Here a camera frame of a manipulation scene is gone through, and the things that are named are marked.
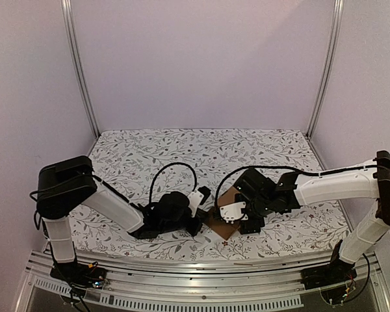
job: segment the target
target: white wall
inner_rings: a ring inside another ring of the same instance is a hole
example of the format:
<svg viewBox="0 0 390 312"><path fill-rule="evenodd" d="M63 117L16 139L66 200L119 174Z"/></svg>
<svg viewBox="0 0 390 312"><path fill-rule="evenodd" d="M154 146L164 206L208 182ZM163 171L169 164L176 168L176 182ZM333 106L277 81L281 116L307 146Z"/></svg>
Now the white wall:
<svg viewBox="0 0 390 312"><path fill-rule="evenodd" d="M345 1L333 73L313 139L329 167L390 151L390 1ZM353 223L369 210L350 201ZM390 290L390 234L376 247Z"/></svg>
<svg viewBox="0 0 390 312"><path fill-rule="evenodd" d="M73 1L99 125L304 130L333 2Z"/></svg>
<svg viewBox="0 0 390 312"><path fill-rule="evenodd" d="M28 197L39 170L91 144L60 1L0 1L0 311L44 243Z"/></svg>

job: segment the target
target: table surface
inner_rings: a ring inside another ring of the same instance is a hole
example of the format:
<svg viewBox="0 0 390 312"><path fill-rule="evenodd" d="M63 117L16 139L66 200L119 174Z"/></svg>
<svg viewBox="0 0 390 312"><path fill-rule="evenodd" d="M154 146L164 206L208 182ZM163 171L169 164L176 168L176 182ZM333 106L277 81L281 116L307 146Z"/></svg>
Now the table surface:
<svg viewBox="0 0 390 312"><path fill-rule="evenodd" d="M198 185L214 193L230 171L246 165L289 165L308 171L319 163L299 131L256 129L163 129L106 131L90 154L97 176L135 203L148 202L153 176L164 165L184 162L194 167ZM262 170L274 181L283 170ZM234 175L223 191L236 180ZM154 199L165 192L192 190L192 176L182 166L160 175ZM203 206L212 206L210 198ZM85 207L71 213L76 248L107 255L182 261L260 259L332 249L348 233L336 201L305 206L292 213L271 214L259 234L239 235L228 241L206 226L195 237L186 231L136 240L113 221Z"/></svg>

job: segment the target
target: leaf pattern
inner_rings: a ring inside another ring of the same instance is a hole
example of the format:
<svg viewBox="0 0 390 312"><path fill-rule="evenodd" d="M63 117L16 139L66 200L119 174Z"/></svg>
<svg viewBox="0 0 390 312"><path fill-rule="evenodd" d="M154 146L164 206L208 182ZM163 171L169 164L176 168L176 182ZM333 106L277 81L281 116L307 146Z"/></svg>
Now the leaf pattern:
<svg viewBox="0 0 390 312"><path fill-rule="evenodd" d="M230 171L246 165L289 165L315 171L319 164L299 131L254 129L163 129L106 131L90 155L96 175L135 203L145 205L151 180L164 165L192 165L198 185L214 192ZM283 170L262 170L277 181ZM225 191L236 180L224 184ZM156 183L153 198L165 192L192 190L191 172L173 166ZM203 209L212 206L209 198ZM196 237L186 231L156 239L136 240L98 212L80 206L71 212L75 245L80 250L183 261L259 259L332 249L348 230L336 201L303 207L292 213L271 214L259 234L234 234L224 241L203 226Z"/></svg>

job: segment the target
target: cardboard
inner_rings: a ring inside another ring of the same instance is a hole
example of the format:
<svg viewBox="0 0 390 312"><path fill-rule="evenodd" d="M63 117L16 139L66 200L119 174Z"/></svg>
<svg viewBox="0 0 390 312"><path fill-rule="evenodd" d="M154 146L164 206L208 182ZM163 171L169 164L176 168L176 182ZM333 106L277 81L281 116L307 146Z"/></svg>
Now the cardboard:
<svg viewBox="0 0 390 312"><path fill-rule="evenodd" d="M234 203L235 195L238 193L239 191L235 187L230 187L227 192L223 193L223 195L219 197L218 209L221 206ZM235 221L234 224L231 224L223 221L222 219L215 218L214 215L219 214L218 211L214 214L215 210L216 209L214 209L214 207L209 209L208 218L204 223L223 239L228 240L240 228L240 222Z"/></svg>

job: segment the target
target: metal bar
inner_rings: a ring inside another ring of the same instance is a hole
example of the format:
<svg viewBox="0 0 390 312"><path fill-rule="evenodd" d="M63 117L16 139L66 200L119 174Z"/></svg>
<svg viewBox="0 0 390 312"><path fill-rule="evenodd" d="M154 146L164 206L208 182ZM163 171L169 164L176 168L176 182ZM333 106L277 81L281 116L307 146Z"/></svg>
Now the metal bar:
<svg viewBox="0 0 390 312"><path fill-rule="evenodd" d="M169 272L186 274L216 274L239 273L277 270L279 268L295 268L309 265L320 265L329 262L332 251L309 252L300 255L288 255L283 257L269 257L264 259L246 259L237 261L205 261L203 263L191 263L184 261L149 259L140 257L110 257L96 252L84 252L77 250L80 261L90 263L98 261L103 266L116 268L128 268L131 270L148 272ZM33 252L36 257L50 257L50 251L45 253Z"/></svg>
<svg viewBox="0 0 390 312"><path fill-rule="evenodd" d="M390 293L384 275L380 272L371 275L371 284L380 312L390 312Z"/></svg>
<svg viewBox="0 0 390 312"><path fill-rule="evenodd" d="M325 256L327 253L316 253L313 256L326 263L326 261L329 261ZM253 305L258 300L279 300L287 296L300 296L319 291L318 289L310 291L304 289L303 284L300 283L300 271L304 267L319 265L320 263L296 262L297 267L286 268L284 263L293 263L294 261L291 258L288 261L282 258L284 257L276 258L279 260L278 266L269 259L260 259L262 265L250 267L250 269L253 269L251 272L245 272L244 266L235 265L234 263L227 263L226 268L221 268L222 263L217 263L214 272L207 270L206 272L200 271L198 274L185 274L182 270L177 270L176 265L171 261L156 260L157 264L159 262L163 263L164 268L167 268L168 276L166 277L165 272L158 272L155 263L153 263L151 272L148 271L148 267L139 268L136 264L139 260L144 259L129 257L122 259L122 261L113 261L106 257L106 260L101 259L99 264L108 270L107 278L110 284L103 291L90 289L85 299L89 299L86 300L88 302L103 304L104 301L91 300L91 295L94 295L95 298L112 296L115 300L121 298L122 300L134 299L137 302L148 301L149 304L162 303L168 307L172 304L202 305L204 309L208 307L204 311L212 311L209 307L214 305L217 307L231 303ZM78 253L78 259L85 262L89 261L88 257L82 257L81 252ZM372 268L371 272L380 274L380 267L374 254L369 254L369 261ZM27 265L27 272L39 279L56 283L58 286L68 287L65 283L49 277L52 264L50 255L33 252ZM270 265L270 270L269 268L263 270L263 265L266 266L266 264ZM210 264L200 263L199 267L204 265L209 267ZM367 265L364 259L360 259L356 263L356 270L359 280L366 278ZM60 287L48 287L48 289L55 291Z"/></svg>
<svg viewBox="0 0 390 312"><path fill-rule="evenodd" d="M95 138L94 141L93 141L93 143L92 143L92 145L91 145L91 147L90 147L90 149L89 149L88 152L86 153L86 155L87 155L88 157L91 155L92 150L93 150L94 147L96 146L97 142L98 142L98 139Z"/></svg>
<svg viewBox="0 0 390 312"><path fill-rule="evenodd" d="M37 276L34 280L34 286L40 289L59 294L61 296L68 296L70 288L64 282L54 280L45 276ZM117 291L109 288L104 290L94 291L92 289L86 292L84 300L95 304L109 306L111 308L117 307L127 311L170 311L170 312L184 312L184 311L199 311L199 312L244 312L244 311L282 311L285 309L292 309L295 307L303 307L300 295L293 289L291 295L274 296L272 298L258 299L249 298L232 298L228 294L226 298L218 298L216 300L211 298L209 292L206 295L197 294L196 299L192 300L176 300L175 297L157 298L153 296L156 292L148 293L144 296L135 296L133 294L133 287L129 287L130 291Z"/></svg>
<svg viewBox="0 0 390 312"><path fill-rule="evenodd" d="M79 55L79 48L77 43L77 37L75 34L75 26L73 22L71 0L61 0L62 13L64 15L64 22L66 28L66 35L68 37L68 43L70 45L71 57L75 75L77 77L79 91L83 100L84 109L88 122L90 123L91 131L94 138L99 138L101 132L98 127L97 118L94 109L91 104L90 94L86 85L83 66L81 64L81 57Z"/></svg>
<svg viewBox="0 0 390 312"><path fill-rule="evenodd" d="M331 34L330 34L330 42L328 45L328 52L326 55L324 71L322 74L322 79L320 80L317 98L315 101L315 106L312 110L311 119L309 121L309 125L306 131L306 137L312 138L316 126L318 124L318 119L320 115L320 110L322 108L322 104L324 102L326 89L328 87L328 81L330 79L332 64L335 56L335 49L337 47L339 31L341 28L341 18L343 16L343 7L344 0L335 0L334 10L333 10L333 18L332 18L332 26L331 26Z"/></svg>
<svg viewBox="0 0 390 312"><path fill-rule="evenodd" d="M34 276L27 271L22 273L21 285L18 287L17 298L12 311L26 312L33 291Z"/></svg>

